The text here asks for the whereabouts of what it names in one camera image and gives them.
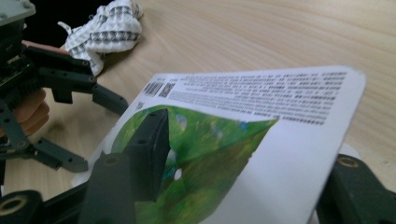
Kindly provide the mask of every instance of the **green leaf image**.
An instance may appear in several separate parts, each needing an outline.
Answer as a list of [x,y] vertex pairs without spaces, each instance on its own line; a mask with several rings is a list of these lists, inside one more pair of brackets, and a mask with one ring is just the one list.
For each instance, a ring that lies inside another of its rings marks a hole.
[[146,115],[163,108],[172,150],[157,202],[135,203],[137,223],[198,223],[219,206],[277,120],[244,122],[158,105],[123,125],[112,152],[122,152]]

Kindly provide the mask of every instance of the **wooden table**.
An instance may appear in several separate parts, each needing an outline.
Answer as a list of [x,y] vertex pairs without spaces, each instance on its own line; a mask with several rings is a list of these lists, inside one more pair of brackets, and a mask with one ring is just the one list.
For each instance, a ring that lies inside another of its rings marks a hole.
[[[131,103],[156,73],[227,72],[345,64],[367,76],[345,142],[386,188],[396,191],[396,2],[145,0],[143,36],[133,50],[106,56],[98,82]],[[39,133],[89,158],[118,116],[74,94],[54,103]],[[73,174],[36,161],[7,162],[5,192],[70,189]]]

